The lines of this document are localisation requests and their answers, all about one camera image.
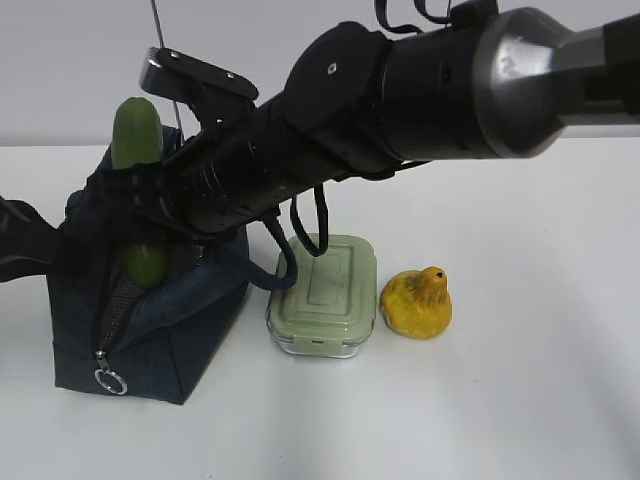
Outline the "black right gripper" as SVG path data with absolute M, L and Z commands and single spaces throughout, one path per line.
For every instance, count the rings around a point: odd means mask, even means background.
M 158 240 L 161 229 L 193 240 L 224 237 L 260 222 L 280 237 L 280 139 L 198 134 L 168 159 L 95 171 L 87 190 L 111 210 L 127 239 Z M 76 274 L 90 250 L 22 200 L 1 198 L 1 282 Z

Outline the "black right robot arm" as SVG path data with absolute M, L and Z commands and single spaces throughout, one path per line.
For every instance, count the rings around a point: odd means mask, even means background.
M 245 77 L 153 48 L 141 76 L 200 132 L 165 160 L 87 182 L 117 237 L 228 237 L 328 181 L 384 180 L 438 160 L 531 158 L 574 125 L 639 120 L 639 18 L 574 31 L 536 8 L 455 6 L 401 39 L 342 22 L 311 43 L 264 103 Z

